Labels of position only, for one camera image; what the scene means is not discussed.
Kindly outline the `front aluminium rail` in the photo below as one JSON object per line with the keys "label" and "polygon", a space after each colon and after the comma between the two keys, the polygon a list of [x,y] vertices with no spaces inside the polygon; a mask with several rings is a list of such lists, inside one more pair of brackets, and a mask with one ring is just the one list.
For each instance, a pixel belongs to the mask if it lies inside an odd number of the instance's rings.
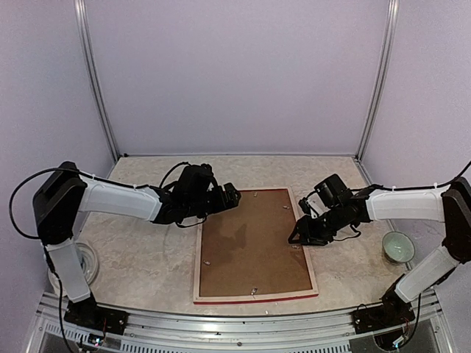
{"label": "front aluminium rail", "polygon": [[[106,333],[98,349],[85,345],[96,331],[64,323],[76,352],[384,352],[376,345],[388,329],[356,334],[355,307],[296,315],[214,316],[125,309],[130,315],[123,335]],[[440,303],[432,290],[422,295],[419,326],[396,352],[457,352]],[[45,292],[23,352],[68,352],[58,318],[58,300]]]}

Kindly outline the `green ceramic bowl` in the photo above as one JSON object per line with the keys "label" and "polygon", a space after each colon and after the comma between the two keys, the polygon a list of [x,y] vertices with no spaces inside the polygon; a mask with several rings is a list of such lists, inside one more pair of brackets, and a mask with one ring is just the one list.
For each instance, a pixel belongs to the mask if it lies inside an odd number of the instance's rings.
{"label": "green ceramic bowl", "polygon": [[384,257],[391,263],[408,263],[414,259],[415,247],[411,239],[401,232],[388,232],[383,236]]}

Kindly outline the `aluminium corner post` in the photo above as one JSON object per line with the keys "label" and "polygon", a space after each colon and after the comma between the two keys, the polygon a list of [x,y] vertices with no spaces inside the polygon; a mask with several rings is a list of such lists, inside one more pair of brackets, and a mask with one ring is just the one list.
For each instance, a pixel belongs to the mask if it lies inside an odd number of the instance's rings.
{"label": "aluminium corner post", "polygon": [[91,32],[88,25],[88,15],[86,3],[84,0],[74,1],[74,11],[77,20],[79,40],[82,47],[82,53],[85,60],[85,70],[91,86],[91,92],[99,117],[99,123],[102,127],[107,147],[110,151],[113,161],[116,163],[120,158],[120,151],[116,137],[111,126],[110,119],[105,106],[104,95],[99,81],[99,75],[93,54],[93,44]]}
{"label": "aluminium corner post", "polygon": [[380,50],[380,57],[378,63],[378,69],[375,76],[375,83],[373,85],[372,97],[369,103],[369,107],[366,114],[366,121],[364,128],[361,133],[361,139],[358,144],[357,152],[355,153],[355,159],[359,164],[362,164],[369,142],[372,137],[374,125],[378,115],[380,102],[383,95],[383,89],[386,84],[389,61],[392,54],[394,45],[394,36],[397,27],[397,18],[399,13],[400,1],[390,0],[388,1],[388,9],[386,14],[386,25],[383,34],[382,46]]}

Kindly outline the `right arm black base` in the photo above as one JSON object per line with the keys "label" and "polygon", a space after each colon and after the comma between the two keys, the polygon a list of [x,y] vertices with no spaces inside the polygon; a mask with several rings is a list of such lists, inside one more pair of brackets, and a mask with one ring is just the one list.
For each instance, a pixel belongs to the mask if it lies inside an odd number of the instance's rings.
{"label": "right arm black base", "polygon": [[360,305],[351,312],[351,318],[355,333],[359,335],[410,323],[416,319],[416,316],[411,307],[396,312],[386,309],[382,304],[374,307]]}

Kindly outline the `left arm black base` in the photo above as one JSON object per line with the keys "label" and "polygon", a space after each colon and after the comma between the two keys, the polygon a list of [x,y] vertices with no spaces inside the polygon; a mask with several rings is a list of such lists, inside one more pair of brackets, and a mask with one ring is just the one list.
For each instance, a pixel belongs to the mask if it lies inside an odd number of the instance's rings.
{"label": "left arm black base", "polygon": [[96,331],[123,335],[129,313],[107,307],[70,307],[66,310],[64,320],[79,327]]}

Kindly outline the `right aluminium corner post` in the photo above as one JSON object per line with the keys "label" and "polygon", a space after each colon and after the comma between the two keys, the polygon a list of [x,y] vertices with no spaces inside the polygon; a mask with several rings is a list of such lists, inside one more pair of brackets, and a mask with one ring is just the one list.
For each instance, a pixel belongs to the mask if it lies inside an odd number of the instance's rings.
{"label": "right aluminium corner post", "polygon": [[383,95],[383,89],[386,84],[389,61],[392,54],[394,45],[394,36],[397,27],[397,18],[399,13],[400,1],[390,0],[388,1],[388,9],[386,14],[386,25],[383,34],[382,46],[380,50],[380,57],[378,63],[378,69],[375,76],[375,83],[373,85],[372,97],[369,103],[369,107],[366,114],[366,121],[364,128],[361,133],[361,139],[358,144],[357,152],[355,153],[355,159],[359,164],[362,164],[369,142],[372,137],[374,125],[378,115],[380,102]]}

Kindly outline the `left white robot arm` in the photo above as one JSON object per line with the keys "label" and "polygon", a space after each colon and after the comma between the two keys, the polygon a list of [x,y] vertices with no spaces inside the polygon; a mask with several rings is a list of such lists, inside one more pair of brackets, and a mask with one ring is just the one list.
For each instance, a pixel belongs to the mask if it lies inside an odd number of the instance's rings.
{"label": "left white robot arm", "polygon": [[[94,213],[124,216],[183,228],[184,220],[197,218],[200,224],[211,215],[239,205],[241,193],[232,183],[220,185],[211,165],[181,162],[179,178],[169,184],[125,184],[88,174],[71,161],[39,171],[21,181],[11,192],[8,214],[15,231],[24,238],[38,240],[46,263],[57,279],[60,294],[74,305],[74,315],[87,327],[103,319],[82,270],[76,242]],[[48,175],[35,191],[32,211],[36,233],[23,231],[15,220],[14,201],[18,192],[32,180]]]}

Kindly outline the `left aluminium corner post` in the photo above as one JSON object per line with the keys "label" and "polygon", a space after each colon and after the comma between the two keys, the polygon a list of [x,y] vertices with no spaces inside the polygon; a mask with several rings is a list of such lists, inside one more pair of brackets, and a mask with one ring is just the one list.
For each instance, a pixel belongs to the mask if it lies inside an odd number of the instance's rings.
{"label": "left aluminium corner post", "polygon": [[120,151],[116,137],[111,126],[110,119],[105,106],[104,95],[99,81],[99,75],[93,54],[93,44],[91,32],[88,25],[88,15],[86,3],[84,0],[74,1],[74,11],[77,20],[79,40],[82,47],[82,53],[85,60],[85,70],[91,86],[91,92],[99,117],[99,123],[102,127],[107,147],[110,151],[113,161],[116,163],[120,158]]}

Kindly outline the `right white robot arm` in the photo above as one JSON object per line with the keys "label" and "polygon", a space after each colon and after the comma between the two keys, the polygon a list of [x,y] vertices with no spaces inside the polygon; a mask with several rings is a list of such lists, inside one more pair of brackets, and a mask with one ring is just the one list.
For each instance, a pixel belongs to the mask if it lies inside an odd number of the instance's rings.
{"label": "right white robot arm", "polygon": [[389,221],[398,229],[410,224],[407,234],[417,245],[425,244],[419,231],[433,240],[414,267],[397,279],[381,297],[376,319],[390,327],[411,309],[413,300],[444,282],[460,265],[470,261],[470,181],[466,168],[443,183],[398,188],[370,184],[349,188],[338,174],[318,182],[311,191],[325,207],[319,212],[305,196],[303,216],[294,225],[288,243],[326,246],[349,227],[359,235],[360,224]]}

